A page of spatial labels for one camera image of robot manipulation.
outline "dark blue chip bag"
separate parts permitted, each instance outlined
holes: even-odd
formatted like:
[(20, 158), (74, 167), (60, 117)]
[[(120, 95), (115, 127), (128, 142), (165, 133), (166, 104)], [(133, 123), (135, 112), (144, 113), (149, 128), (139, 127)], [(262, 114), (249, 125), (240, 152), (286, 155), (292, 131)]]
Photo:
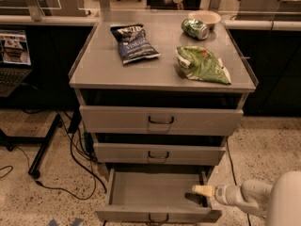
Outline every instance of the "dark blue chip bag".
[(123, 64), (160, 56), (147, 41), (143, 24), (111, 25), (110, 30), (119, 44)]

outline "white bowl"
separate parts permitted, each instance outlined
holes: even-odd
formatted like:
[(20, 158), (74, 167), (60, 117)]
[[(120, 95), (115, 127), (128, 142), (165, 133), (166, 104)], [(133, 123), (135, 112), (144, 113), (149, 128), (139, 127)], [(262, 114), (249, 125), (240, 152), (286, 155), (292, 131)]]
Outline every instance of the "white bowl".
[(215, 24), (221, 21), (218, 13), (209, 10), (192, 11), (188, 14), (188, 18), (194, 18), (204, 22), (209, 28), (213, 28)]

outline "drawer handle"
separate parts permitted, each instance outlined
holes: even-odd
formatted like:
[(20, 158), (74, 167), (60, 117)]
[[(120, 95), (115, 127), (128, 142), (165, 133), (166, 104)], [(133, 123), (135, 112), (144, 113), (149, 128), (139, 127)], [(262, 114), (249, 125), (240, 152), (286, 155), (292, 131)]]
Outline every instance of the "drawer handle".
[(163, 219), (163, 220), (154, 220), (154, 219), (151, 219), (151, 214), (149, 214), (149, 221), (151, 223), (159, 223), (159, 224), (166, 223), (166, 222), (169, 221), (169, 215), (166, 214), (166, 219)]
[(151, 159), (168, 159), (169, 152), (166, 152), (165, 156), (153, 156), (153, 155), (151, 155), (151, 151), (149, 151), (149, 158), (151, 158)]
[(153, 121), (149, 116), (149, 122), (153, 124), (172, 124), (175, 121), (174, 117), (171, 117), (170, 121)]

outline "green can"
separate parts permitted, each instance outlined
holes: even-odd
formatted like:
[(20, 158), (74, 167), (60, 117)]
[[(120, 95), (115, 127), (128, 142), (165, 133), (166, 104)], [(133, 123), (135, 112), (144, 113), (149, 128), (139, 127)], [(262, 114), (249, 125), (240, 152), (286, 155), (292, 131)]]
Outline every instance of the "green can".
[(182, 30), (190, 37), (198, 40), (206, 40), (209, 34), (209, 27), (204, 22), (187, 18), (182, 22)]

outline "drawer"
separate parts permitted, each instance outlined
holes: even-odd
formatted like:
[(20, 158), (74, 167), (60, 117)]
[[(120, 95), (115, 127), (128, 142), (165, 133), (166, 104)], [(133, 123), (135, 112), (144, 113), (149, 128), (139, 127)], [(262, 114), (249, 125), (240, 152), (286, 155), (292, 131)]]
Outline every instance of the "drawer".
[(206, 184), (197, 166), (117, 164), (110, 170), (105, 206), (100, 220), (148, 223), (217, 222), (221, 211), (207, 198), (192, 192)]
[(80, 106), (90, 133), (230, 136), (242, 110)]
[(225, 147), (221, 146), (223, 137), (98, 135), (97, 138), (94, 152), (100, 162), (216, 166), (225, 153)]

